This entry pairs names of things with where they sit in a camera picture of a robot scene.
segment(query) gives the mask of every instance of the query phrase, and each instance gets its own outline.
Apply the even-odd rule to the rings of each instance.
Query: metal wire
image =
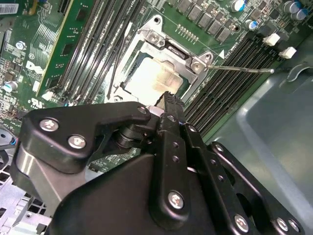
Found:
[[[230,70],[230,71],[241,71],[241,72],[251,72],[251,73],[274,73],[275,72],[275,69],[249,69],[249,68],[241,68],[241,67],[215,66],[215,65],[208,65],[206,67],[208,69],[214,69],[214,70]]]

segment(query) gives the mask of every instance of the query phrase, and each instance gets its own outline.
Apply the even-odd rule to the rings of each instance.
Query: small white component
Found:
[[[280,52],[278,55],[285,59],[291,59],[297,50],[293,47],[288,47],[286,50]]]
[[[39,81],[35,81],[35,82],[34,82],[33,92],[37,92],[37,91],[38,91],[39,85],[40,85],[40,82],[39,82]]]
[[[263,42],[266,45],[269,45],[270,47],[272,47],[278,42],[279,39],[280,39],[279,35],[277,35],[276,33],[272,33],[268,37],[264,38]]]
[[[52,97],[53,97],[53,92],[47,92],[47,93],[45,93],[45,94],[43,94],[43,99],[45,99],[46,101],[50,101],[51,99],[52,99]]]

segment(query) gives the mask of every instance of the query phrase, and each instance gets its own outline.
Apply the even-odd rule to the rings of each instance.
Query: ram slot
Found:
[[[64,95],[67,96],[70,94],[70,90],[73,87],[76,87],[78,84],[79,77],[77,77],[77,73],[81,67],[83,67],[84,60],[88,58],[89,52],[93,49],[93,42],[96,37],[97,32],[99,30],[99,25],[101,24],[101,20],[107,19],[109,14],[109,7],[111,6],[112,1],[102,1],[99,0],[96,2],[95,7],[93,8],[93,12],[87,26],[85,27],[86,31],[81,37],[77,50],[75,51],[74,56],[72,57],[67,70],[62,76],[62,80],[60,81],[59,87],[65,87]]]
[[[254,58],[255,62],[254,64],[250,65],[252,68],[257,67],[257,65],[260,65],[263,61],[264,56],[257,57],[257,53],[260,52],[260,48],[257,51],[253,51],[256,53],[247,53],[247,58],[245,60],[246,64],[249,64],[249,61],[251,61],[252,58]],[[208,122],[211,121],[212,118],[214,118],[215,114],[220,111],[220,109],[223,107],[224,104],[227,105],[227,97],[233,96],[236,91],[240,90],[240,87],[244,84],[245,81],[250,79],[254,74],[251,73],[245,73],[245,72],[237,72],[234,71],[232,76],[236,77],[236,82],[231,85],[231,87],[228,87],[228,84],[225,84],[223,87],[225,87],[223,94],[217,95],[215,99],[215,105],[211,107],[211,109],[208,109],[208,112],[206,112],[206,116],[209,118],[204,118],[202,121],[198,122],[196,124],[197,127],[199,127],[201,130],[208,124]]]
[[[254,53],[245,53],[240,57],[239,60],[237,60],[236,63],[234,63],[234,66],[240,67],[242,65],[247,65],[254,56]],[[203,104],[202,110],[199,113],[195,113],[195,116],[192,120],[192,123],[194,125],[197,125],[199,121],[203,120],[203,116],[211,110],[212,105],[214,105],[218,101],[219,97],[227,90],[230,84],[233,83],[236,77],[241,74],[242,72],[237,71],[227,71],[226,73],[224,73],[224,77],[220,78],[221,80],[219,84],[215,87],[211,95],[208,96],[209,102]]]
[[[108,28],[108,34],[106,34],[107,37],[103,38],[101,46],[98,48],[97,56],[91,63],[91,69],[86,70],[82,75],[84,82],[76,92],[77,96],[74,97],[75,100],[81,100],[85,96],[94,74],[101,65],[101,61],[108,57],[109,53],[112,51],[112,49],[114,49],[118,37],[122,34],[121,25],[123,24],[123,19],[127,13],[127,10],[129,10],[129,8],[132,6],[130,1],[126,2],[127,4],[119,3],[119,6],[122,7],[119,9],[118,13],[114,15],[114,18],[112,19],[113,24]]]
[[[140,12],[140,9],[142,8],[143,4],[145,3],[144,0],[140,0],[138,2],[136,2],[135,4],[131,5],[131,8],[129,9],[129,13],[127,18],[124,20],[121,32],[122,34],[120,34],[118,36],[118,38],[115,40],[115,42],[117,42],[114,46],[116,46],[116,48],[111,47],[111,50],[109,53],[107,54],[111,54],[111,56],[105,61],[104,65],[102,66],[101,71],[99,72],[99,75],[96,76],[96,82],[92,87],[92,90],[90,91],[90,94],[84,93],[84,100],[87,101],[87,103],[92,103],[93,100],[95,99],[101,85],[104,82],[104,79],[109,71],[109,69],[111,68],[113,62],[116,61],[116,57],[119,53],[119,50],[121,50],[121,45],[122,42],[124,40],[124,32],[129,24],[129,22],[132,22],[133,20],[135,20]]]
[[[264,64],[264,67],[269,67],[271,64],[273,63],[272,60],[266,61],[266,63]],[[206,125],[204,125],[200,132],[201,135],[204,136],[206,133],[208,133],[213,127],[214,125],[224,116],[229,112],[229,108],[232,107],[233,105],[235,105],[238,100],[242,97],[242,95],[245,94],[245,92],[248,91],[248,89],[251,88],[251,86],[262,76],[262,74],[255,74],[253,75],[253,77],[249,80],[247,80],[242,88],[240,89],[240,92],[238,92],[237,94],[235,94],[235,96],[232,97],[232,99],[230,100],[229,104],[225,104],[223,111],[221,111],[218,115],[216,115],[213,119],[211,119]]]
[[[245,55],[252,45],[252,42],[249,40],[244,40],[235,51],[232,53],[231,57],[227,59],[224,63],[224,66],[234,66],[240,58]],[[203,105],[208,99],[212,99],[211,94],[215,91],[216,87],[221,83],[221,81],[229,74],[230,71],[218,70],[208,81],[206,86],[201,90],[200,94],[192,102],[192,104],[186,110],[186,116],[189,119],[188,121],[196,120],[194,115],[201,114],[203,111],[208,108],[206,105]]]
[[[249,35],[223,65],[268,68],[277,58],[273,50],[264,47],[259,40]],[[202,136],[206,135],[261,76],[260,73],[216,71],[187,107],[187,121],[193,124]]]

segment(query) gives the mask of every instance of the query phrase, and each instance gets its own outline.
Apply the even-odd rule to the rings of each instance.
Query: green pcb edge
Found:
[[[89,18],[93,1],[69,0],[68,11],[65,14],[56,44],[45,73],[40,82],[36,96],[43,95],[47,89],[53,87],[65,72],[67,64],[74,54],[76,44],[80,38],[83,27]]]

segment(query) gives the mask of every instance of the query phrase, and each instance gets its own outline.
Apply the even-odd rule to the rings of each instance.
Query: chip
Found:
[[[194,6],[191,12],[189,13],[188,18],[192,21],[195,21],[201,13],[201,9],[198,6]]]
[[[206,28],[207,25],[210,23],[212,17],[209,16],[209,14],[205,13],[201,20],[199,21],[198,25],[202,28]]]
[[[215,7],[215,5],[213,5],[213,4],[208,5],[207,9],[206,9],[206,12],[207,13],[211,13],[213,11],[214,7]]]
[[[216,15],[215,19],[216,19],[217,21],[220,21],[223,16],[224,16],[224,14],[223,14],[222,12],[219,12],[219,13]]]
[[[276,20],[277,18],[278,18],[278,16],[279,16],[279,12],[276,10],[276,9],[274,9],[274,10],[272,10],[272,12],[270,13],[270,15],[269,15],[273,20]]]
[[[292,23],[289,23],[288,25],[286,25],[285,31],[286,31],[287,33],[291,33],[292,30],[293,30],[293,28],[294,28],[293,24],[292,24]]]
[[[180,13],[184,14],[187,11],[187,9],[188,9],[188,7],[190,5],[191,5],[191,1],[190,0],[182,0],[181,3],[178,5],[177,10]]]
[[[231,19],[229,19],[229,20],[227,20],[227,21],[225,22],[224,26],[225,26],[226,28],[229,28],[232,23],[233,23],[233,21],[232,21]]]
[[[214,21],[207,31],[210,34],[215,35],[219,31],[221,26],[222,25],[219,22]]]
[[[266,2],[262,1],[261,4],[259,5],[259,9],[263,10],[265,6],[266,6]]]
[[[14,63],[14,62],[10,62],[10,64],[9,64],[9,68],[13,70],[13,69],[14,69],[14,67],[15,67],[15,63]]]
[[[254,9],[250,15],[251,19],[253,19],[255,21],[257,21],[260,16],[261,16],[261,11],[259,9]]]
[[[87,16],[87,11],[85,9],[79,9],[76,20],[83,21]]]
[[[72,51],[74,44],[66,44],[63,48],[62,55],[68,55]]]
[[[15,65],[14,70],[20,72],[22,70],[22,67],[20,65]]]
[[[227,28],[224,28],[219,35],[217,36],[217,40],[220,41],[221,43],[225,42],[225,40],[228,38],[230,35],[230,30]]]
[[[5,81],[5,82],[13,81],[14,79],[15,79],[15,75],[12,74],[12,73],[7,72],[7,73],[4,75],[4,81]]]

